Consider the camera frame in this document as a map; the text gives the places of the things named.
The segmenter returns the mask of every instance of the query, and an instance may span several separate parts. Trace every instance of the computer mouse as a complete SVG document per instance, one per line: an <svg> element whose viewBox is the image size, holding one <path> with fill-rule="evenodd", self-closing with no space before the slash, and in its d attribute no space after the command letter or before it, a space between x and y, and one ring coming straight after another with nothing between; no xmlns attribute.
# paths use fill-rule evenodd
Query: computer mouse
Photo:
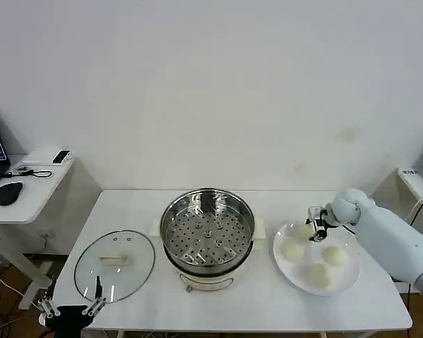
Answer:
<svg viewBox="0 0 423 338"><path fill-rule="evenodd" d="M23 188L22 182L8 183L0 187L0 206L9 206L17 201L20 191Z"/></svg>

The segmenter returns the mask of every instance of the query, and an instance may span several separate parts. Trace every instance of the wooden floor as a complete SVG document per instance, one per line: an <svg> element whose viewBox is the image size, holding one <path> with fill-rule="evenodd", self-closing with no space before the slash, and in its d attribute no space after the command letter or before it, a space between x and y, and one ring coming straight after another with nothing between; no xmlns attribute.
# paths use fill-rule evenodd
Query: wooden floor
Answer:
<svg viewBox="0 0 423 338"><path fill-rule="evenodd" d="M33 260L35 264L39 265L40 261ZM51 274L57 276L63 267L63 261L55 262L51 269ZM29 279L24 276L19 270L11 266L0 270L0 277L12 287L17 290L24 291L29 284ZM39 325L37 317L39 315L36 309L28 311L19 311L18 302L20 296L12 292L0 283L0 326L17 320L10 325L7 325L5 330L0 329L0 338L38 338L47 329ZM410 338L423 338L423 298L418 294L412 294L410 297L410 312L414 321L414 326L410 330ZM117 332L107 332L108 337L116 337ZM148 332L128 332L126 338L142 338L147 336ZM341 338L345 335L343 333L328 333L329 338ZM48 334L46 337L52 338L53 334ZM224 334L199 334L199 333L161 333L152 334L145 338L318 338L319 334L264 334L264 333L224 333ZM374 335L376 338L407 338L406 331L398 332L379 332Z"/></svg>

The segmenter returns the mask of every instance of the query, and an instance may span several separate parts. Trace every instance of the glass lid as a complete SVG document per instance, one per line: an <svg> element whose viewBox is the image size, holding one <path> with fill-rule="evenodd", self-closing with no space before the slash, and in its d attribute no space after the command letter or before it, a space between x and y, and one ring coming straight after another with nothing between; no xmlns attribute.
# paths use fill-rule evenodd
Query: glass lid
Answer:
<svg viewBox="0 0 423 338"><path fill-rule="evenodd" d="M146 282L154 262L154 247L146 236L132 230L110 232L83 251L75 267L75 287L93 301L99 276L106 302L120 301Z"/></svg>

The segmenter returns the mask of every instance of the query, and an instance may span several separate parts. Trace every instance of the white device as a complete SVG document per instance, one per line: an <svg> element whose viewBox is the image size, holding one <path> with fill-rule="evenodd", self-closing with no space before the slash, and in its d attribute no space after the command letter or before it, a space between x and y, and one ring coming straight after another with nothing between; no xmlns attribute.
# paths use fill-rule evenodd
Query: white device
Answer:
<svg viewBox="0 0 423 338"><path fill-rule="evenodd" d="M396 214L377 206L364 192L350 189L313 218L317 231L310 240L320 242L327 229L352 225L357 241L390 276L423 294L423 235Z"/></svg>

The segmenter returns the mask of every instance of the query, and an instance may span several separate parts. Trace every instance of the white plate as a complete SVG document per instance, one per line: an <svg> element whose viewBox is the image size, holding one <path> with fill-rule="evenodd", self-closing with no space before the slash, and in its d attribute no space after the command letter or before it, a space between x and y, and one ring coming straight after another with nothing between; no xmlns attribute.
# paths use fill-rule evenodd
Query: white plate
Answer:
<svg viewBox="0 0 423 338"><path fill-rule="evenodd" d="M274 237L273 252L276 263L282 273L297 287L311 294L320 296L330 296L351 289L360 275L359 257L353 248L342 239L333 236L332 231L328 232L328 237L321 243L306 242L304 258L299 263L290 262L285 258L283 251L287 241L296 241L292 234L295 227L284 225ZM343 266L332 266L324 261L323 250L329 246L343 247L349 256L349 261ZM309 281L309 271L313 264L323 263L329 271L331 284L326 288L315 287Z"/></svg>

